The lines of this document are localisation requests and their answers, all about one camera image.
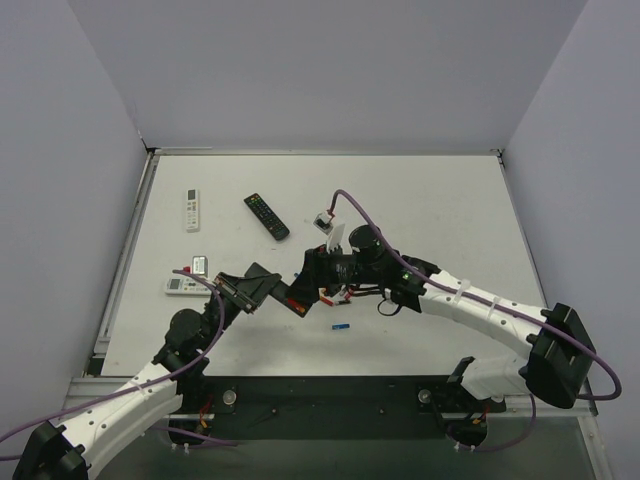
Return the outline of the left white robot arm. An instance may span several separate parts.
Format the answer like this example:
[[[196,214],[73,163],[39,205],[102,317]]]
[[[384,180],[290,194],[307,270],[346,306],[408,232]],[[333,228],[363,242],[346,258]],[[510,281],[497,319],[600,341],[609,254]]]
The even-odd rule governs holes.
[[[115,392],[31,422],[13,478],[95,479],[164,416],[202,405],[207,354],[240,313],[254,312],[278,289],[281,277],[185,276],[209,290],[205,311],[178,311],[158,353]]]

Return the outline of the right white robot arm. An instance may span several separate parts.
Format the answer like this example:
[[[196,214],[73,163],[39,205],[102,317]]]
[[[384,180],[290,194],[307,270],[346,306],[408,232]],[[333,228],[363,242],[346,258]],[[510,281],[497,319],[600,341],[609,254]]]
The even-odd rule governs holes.
[[[579,400],[595,348],[572,308],[557,304],[548,310],[476,288],[386,247],[368,225],[350,234],[349,245],[348,254],[331,242],[307,250],[288,300],[312,305],[321,293],[375,287],[398,307],[449,319],[509,349],[502,358],[459,362],[452,377],[475,399],[531,394],[562,409]]]

